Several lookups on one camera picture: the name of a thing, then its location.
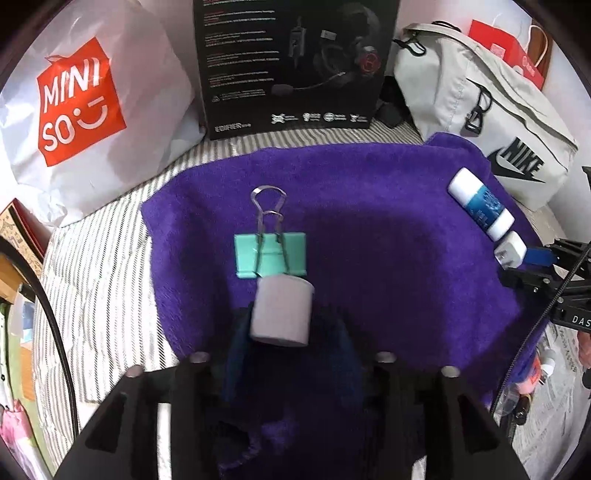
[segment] newspaper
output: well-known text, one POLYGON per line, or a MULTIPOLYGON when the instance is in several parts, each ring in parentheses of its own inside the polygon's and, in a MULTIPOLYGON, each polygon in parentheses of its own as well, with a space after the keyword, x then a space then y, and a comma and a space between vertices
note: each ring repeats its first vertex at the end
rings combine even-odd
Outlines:
POLYGON ((532 480, 551 480, 579 442, 589 409, 575 330, 550 323, 538 344, 558 353, 554 374, 535 389, 526 424, 517 427, 513 448, 532 480))

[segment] nike bag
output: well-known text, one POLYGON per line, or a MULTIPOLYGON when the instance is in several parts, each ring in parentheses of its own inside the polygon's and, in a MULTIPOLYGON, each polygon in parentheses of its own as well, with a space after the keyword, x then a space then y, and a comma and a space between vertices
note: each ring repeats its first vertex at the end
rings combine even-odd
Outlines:
POLYGON ((507 191, 531 210, 566 181, 577 144, 537 87, 475 40, 413 24, 394 76, 423 140, 461 135, 491 161, 507 191))
POLYGON ((164 29, 138 2, 73 0, 0 92, 0 161, 39 220, 68 225, 201 139, 185 116, 193 96, 164 29))

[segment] white plastic bag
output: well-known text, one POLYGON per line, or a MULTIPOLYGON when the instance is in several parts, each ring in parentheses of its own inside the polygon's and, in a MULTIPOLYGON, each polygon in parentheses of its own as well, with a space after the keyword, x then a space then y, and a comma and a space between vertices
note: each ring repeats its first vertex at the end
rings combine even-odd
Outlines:
POLYGON ((193 96, 162 26, 139 3, 74 0, 0 92, 0 161, 40 221, 68 225, 201 140, 198 120, 185 115, 193 96))

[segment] pink object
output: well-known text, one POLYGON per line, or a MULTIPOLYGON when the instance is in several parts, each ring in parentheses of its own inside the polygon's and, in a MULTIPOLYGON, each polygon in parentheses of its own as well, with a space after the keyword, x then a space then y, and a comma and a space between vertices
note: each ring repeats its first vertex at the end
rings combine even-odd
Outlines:
POLYGON ((542 375, 542 363, 540 356, 536 355, 529 376, 521 383, 517 384, 517 390, 520 395, 530 395, 534 392, 535 386, 538 384, 542 375))
POLYGON ((0 436, 31 480, 51 480, 51 474, 37 447, 29 417, 19 400, 14 401, 12 411, 4 411, 0 436))

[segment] white plug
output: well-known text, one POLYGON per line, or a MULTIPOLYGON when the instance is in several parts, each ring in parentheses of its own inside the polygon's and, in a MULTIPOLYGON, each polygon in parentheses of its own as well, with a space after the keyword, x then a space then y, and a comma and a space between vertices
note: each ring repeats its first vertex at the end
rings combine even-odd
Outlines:
POLYGON ((504 269, 517 268, 523 263, 527 247, 517 233, 509 232, 495 248, 495 258, 504 269))
POLYGON ((540 384, 541 385, 544 385, 548 381, 548 378, 551 377, 552 374, 554 373, 557 358, 558 358, 558 354, 556 353, 556 351, 552 350, 551 348, 544 350, 540 354, 540 362, 542 364, 542 366, 541 366, 542 374, 540 377, 540 384))

